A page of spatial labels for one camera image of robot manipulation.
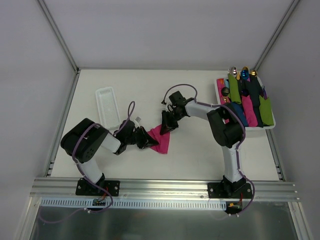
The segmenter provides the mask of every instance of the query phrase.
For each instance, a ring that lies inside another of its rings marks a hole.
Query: white plastic basket
[[[106,129],[115,129],[121,124],[118,105],[113,87],[95,91],[100,123]]]
[[[257,78],[258,78],[258,82],[259,82],[260,86],[262,86],[262,82],[261,82],[260,77],[257,77]],[[223,76],[223,77],[219,77],[218,79],[228,79],[228,77],[227,76]],[[221,104],[220,97],[219,97],[219,90],[218,90],[218,86],[217,86],[217,80],[215,80],[215,82],[214,82],[214,88],[215,88],[215,95],[216,95],[216,99],[218,101],[218,104]],[[274,116],[273,112],[272,112],[272,118],[273,118],[273,123],[274,123],[272,126],[264,126],[264,127],[246,126],[245,130],[246,131],[261,131],[261,130],[273,129],[276,126],[276,120],[275,120],[275,116]]]

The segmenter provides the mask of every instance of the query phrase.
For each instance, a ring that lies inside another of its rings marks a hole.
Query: green cloth
[[[264,99],[262,96],[259,96],[259,100],[260,100],[259,111],[260,111],[263,124],[268,126],[273,126],[274,119],[272,116],[270,98],[268,97],[267,99]]]
[[[228,79],[229,79],[231,101],[237,104],[241,104],[241,98],[240,98],[238,82],[237,82],[238,80],[231,74],[228,74]]]

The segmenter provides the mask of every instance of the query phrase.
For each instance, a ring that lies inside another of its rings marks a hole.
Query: black mounting plate
[[[103,182],[104,182],[103,188],[107,188],[107,191],[111,194],[111,196],[113,196],[113,197],[119,196],[120,181],[104,180]],[[87,180],[85,180],[83,178],[80,178],[77,185],[76,185],[75,195],[77,195],[77,196],[101,197],[103,194],[104,194],[104,192],[93,187],[90,183],[87,182]]]
[[[222,182],[209,182],[207,184],[208,196],[210,199],[240,199],[242,193],[242,199],[251,199],[252,190],[250,183],[244,184],[237,191],[232,194],[228,194],[223,190]]]

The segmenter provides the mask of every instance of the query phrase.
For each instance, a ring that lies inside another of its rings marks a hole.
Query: white tabletop
[[[95,91],[113,87],[120,117],[127,117],[130,101],[136,102],[131,119],[141,118],[140,124],[148,131],[161,124],[161,101],[167,89],[187,83],[198,90],[197,99],[217,103],[216,79],[226,71],[194,70],[82,70],[71,103],[63,135],[84,118],[99,123]],[[194,90],[177,87],[186,98],[194,97]],[[272,152],[265,131],[247,132],[241,147],[242,168],[255,181],[278,181]],[[128,146],[120,155],[101,147],[94,156],[106,178],[164,179],[164,180],[221,180],[224,159],[208,121],[185,117],[179,128],[171,132],[168,154],[151,149],[139,150]],[[71,157],[59,147],[52,177],[81,177]]]

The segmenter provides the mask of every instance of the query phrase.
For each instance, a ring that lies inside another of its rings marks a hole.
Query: magenta fabric
[[[152,146],[151,149],[160,153],[168,154],[169,142],[170,142],[170,132],[160,135],[161,125],[152,128],[148,131],[148,134],[155,140],[158,141],[159,145]]]
[[[255,115],[254,107],[252,105],[250,96],[242,96],[241,101],[244,109],[244,115],[245,115],[246,121],[248,122],[249,127],[258,126],[257,117]]]
[[[224,96],[222,96],[222,93],[221,93],[221,90],[225,87],[224,79],[223,78],[217,79],[216,80],[216,86],[218,88],[220,103],[221,104],[225,104],[226,103],[225,99],[227,99],[227,101],[228,101],[229,98],[228,97],[225,98]]]

